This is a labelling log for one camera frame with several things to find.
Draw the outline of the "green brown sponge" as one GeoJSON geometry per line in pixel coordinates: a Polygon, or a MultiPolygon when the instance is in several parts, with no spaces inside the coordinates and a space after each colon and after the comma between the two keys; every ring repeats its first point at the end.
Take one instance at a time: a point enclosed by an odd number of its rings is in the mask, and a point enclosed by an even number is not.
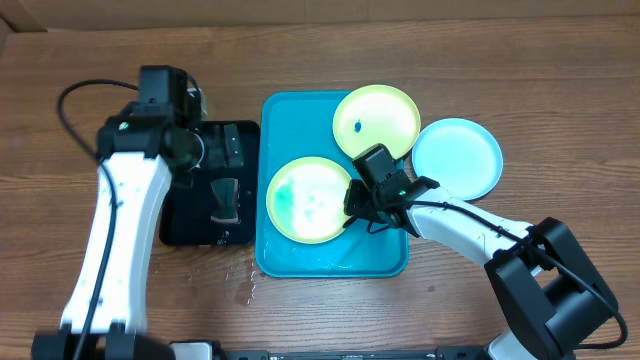
{"type": "Polygon", "coordinates": [[[211,220],[220,224],[238,224],[239,182],[235,178],[220,178],[211,182],[215,207],[211,220]]]}

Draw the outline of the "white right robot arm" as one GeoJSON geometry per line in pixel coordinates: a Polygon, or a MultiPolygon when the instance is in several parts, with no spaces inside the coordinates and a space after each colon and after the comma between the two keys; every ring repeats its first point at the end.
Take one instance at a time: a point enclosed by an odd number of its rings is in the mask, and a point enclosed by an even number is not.
{"type": "Polygon", "coordinates": [[[401,174],[376,185],[349,184],[344,211],[380,230],[402,229],[443,244],[481,266],[508,328],[486,345],[486,359],[571,359],[609,319],[624,343],[628,329],[615,295],[569,228],[493,215],[454,197],[437,182],[401,174]]]}

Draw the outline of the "light blue plate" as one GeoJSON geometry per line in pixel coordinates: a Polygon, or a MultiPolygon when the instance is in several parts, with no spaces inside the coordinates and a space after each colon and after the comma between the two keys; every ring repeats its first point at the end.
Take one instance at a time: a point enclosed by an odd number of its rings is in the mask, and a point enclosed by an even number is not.
{"type": "Polygon", "coordinates": [[[446,118],[426,126],[412,148],[414,172],[439,182],[462,200],[480,199],[501,179],[504,159],[496,138],[483,126],[463,118],[446,118]]]}

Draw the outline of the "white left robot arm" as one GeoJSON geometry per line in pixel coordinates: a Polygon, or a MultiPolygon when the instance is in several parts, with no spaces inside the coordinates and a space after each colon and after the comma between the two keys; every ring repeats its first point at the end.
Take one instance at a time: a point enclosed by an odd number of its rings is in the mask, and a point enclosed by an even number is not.
{"type": "Polygon", "coordinates": [[[150,255],[156,239],[211,247],[254,240],[258,125],[113,117],[98,140],[98,198],[79,279],[59,330],[34,336],[32,358],[226,358],[216,341],[148,337],[150,255]]]}

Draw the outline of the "yellow plate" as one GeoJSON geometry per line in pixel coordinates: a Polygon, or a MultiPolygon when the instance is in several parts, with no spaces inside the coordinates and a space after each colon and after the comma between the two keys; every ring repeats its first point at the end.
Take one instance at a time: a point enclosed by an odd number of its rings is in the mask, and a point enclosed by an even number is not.
{"type": "Polygon", "coordinates": [[[356,158],[368,148],[383,144],[394,159],[403,158],[421,131],[415,102],[389,85],[367,85],[349,93],[338,105],[332,122],[339,148],[356,158]]]}
{"type": "Polygon", "coordinates": [[[349,217],[344,198],[352,177],[336,162],[302,157],[281,167],[272,177],[266,209],[275,228],[302,244],[328,242],[344,231],[349,217]]]}

